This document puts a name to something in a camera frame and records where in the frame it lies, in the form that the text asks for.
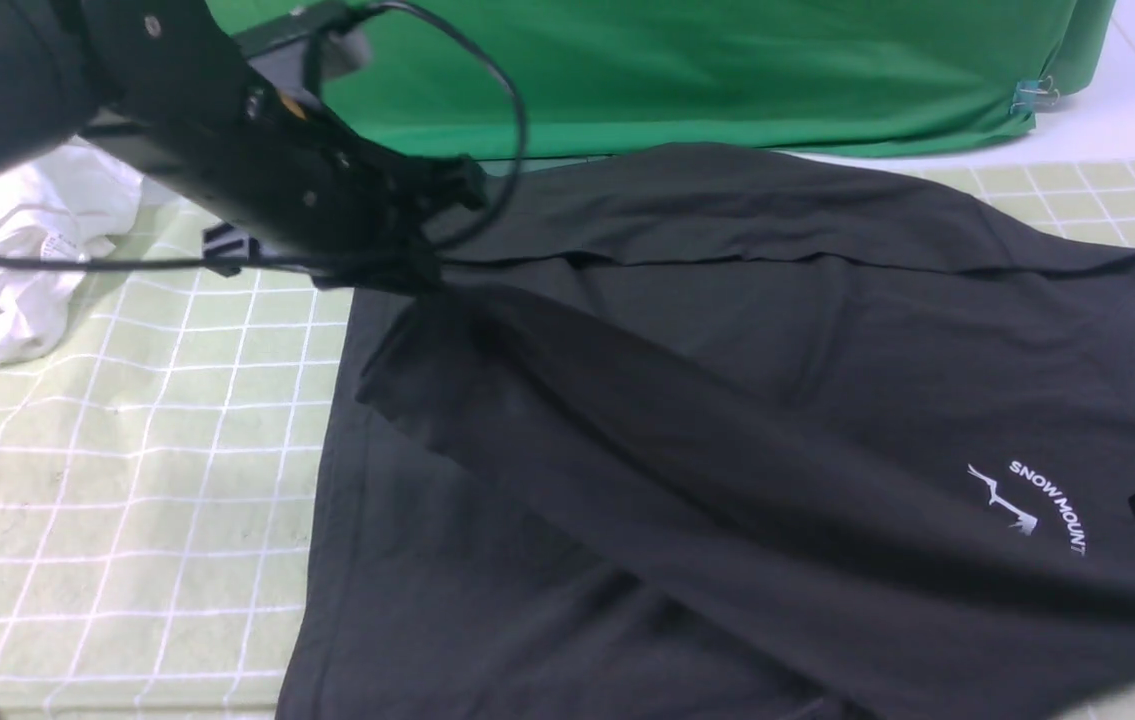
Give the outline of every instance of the green backdrop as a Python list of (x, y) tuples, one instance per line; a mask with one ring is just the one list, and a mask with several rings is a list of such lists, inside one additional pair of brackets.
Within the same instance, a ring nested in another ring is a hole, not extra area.
[[(209, 0), (234, 32), (294, 0)], [(612, 154), (722, 141), (839, 154), (919, 154), (1024, 135), (1016, 85), (1074, 92), (1096, 67), (1113, 0), (420, 0), (473, 37), (527, 97), (532, 152)], [(376, 59), (328, 102), (376, 141), (502, 159), (495, 82), (444, 35), (387, 15)]]

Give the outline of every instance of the black t-shirt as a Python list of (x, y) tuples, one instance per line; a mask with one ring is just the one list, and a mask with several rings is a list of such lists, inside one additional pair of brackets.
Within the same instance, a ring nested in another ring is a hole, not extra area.
[(708, 145), (536, 174), (452, 262), (358, 295), (279, 717), (1031, 720), (1134, 683), (1135, 250)]

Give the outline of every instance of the binder clip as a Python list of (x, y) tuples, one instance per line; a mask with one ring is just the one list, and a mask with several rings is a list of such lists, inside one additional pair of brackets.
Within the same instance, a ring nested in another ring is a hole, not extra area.
[(1052, 108), (1060, 102), (1060, 90), (1056, 79), (1046, 76), (1042, 79), (1023, 79), (1016, 83), (1016, 94), (1011, 97), (1010, 115), (1033, 115), (1037, 110)]

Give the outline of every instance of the cutting mat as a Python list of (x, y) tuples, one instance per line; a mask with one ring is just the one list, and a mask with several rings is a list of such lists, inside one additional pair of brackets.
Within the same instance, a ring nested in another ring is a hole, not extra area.
[[(1135, 164), (923, 176), (1135, 246)], [(183, 201), (146, 209), (120, 252), (191, 256), (212, 223)], [(274, 714), (351, 302), (287, 274), (95, 275), (53, 354), (0, 369), (10, 717)], [(1135, 720), (1135, 689), (1075, 717)]]

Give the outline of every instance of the printed logo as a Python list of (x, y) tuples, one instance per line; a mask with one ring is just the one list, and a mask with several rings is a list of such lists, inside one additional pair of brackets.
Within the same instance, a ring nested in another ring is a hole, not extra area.
[[(1078, 511), (1074, 510), (1074, 504), (1069, 501), (1069, 496), (1065, 495), (1065, 492), (1056, 486), (1056, 483), (1051, 483), (1045, 475), (1039, 474), (1028, 464), (1019, 460), (1012, 460), (1010, 464), (1007, 466), (1007, 470), (1011, 471), (1015, 477), (1024, 478), (1032, 484), (1033, 487), (1039, 488), (1046, 496), (1046, 501), (1052, 503), (1056, 508), (1056, 512), (1060, 516), (1060, 519), (1065, 524), (1065, 529), (1069, 533), (1069, 549), (1078, 555), (1087, 555), (1087, 530), (1083, 529), (1083, 521), (1078, 517)], [(998, 480), (989, 477), (989, 475), (981, 474), (980, 470), (975, 469), (974, 466), (968, 464), (968, 475), (973, 478), (980, 479), (980, 482), (986, 484), (989, 488), (989, 504), (1001, 506), (1003, 510), (1011, 512), (1015, 516), (1016, 521), (1011, 524), (1010, 527), (1019, 530), (1024, 536), (1032, 536), (1035, 529), (1039, 528), (1039, 519), (1036, 516), (1020, 509), (1017, 505), (1012, 505), (1011, 502), (1003, 499), (1000, 493), (998, 493)]]
[(990, 505), (1002, 506), (1003, 509), (1011, 511), (1011, 514), (1016, 516), (1015, 524), (1010, 525), (1011, 528), (1020, 530), (1020, 534), (1024, 534), (1024, 536), (1032, 536), (1032, 534), (1034, 534), (1034, 528), (1039, 527), (1039, 519), (1034, 518), (1033, 514), (1028, 514), (1028, 512), (1020, 510), (1018, 506), (1012, 505), (1012, 503), (1007, 502), (1002, 497), (998, 496), (997, 479), (987, 477), (987, 475), (980, 474), (980, 470), (973, 468), (973, 466), (969, 464), (968, 464), (968, 474), (970, 474), (972, 477), (974, 478), (978, 478), (984, 484), (986, 484), (986, 486), (989, 486)]

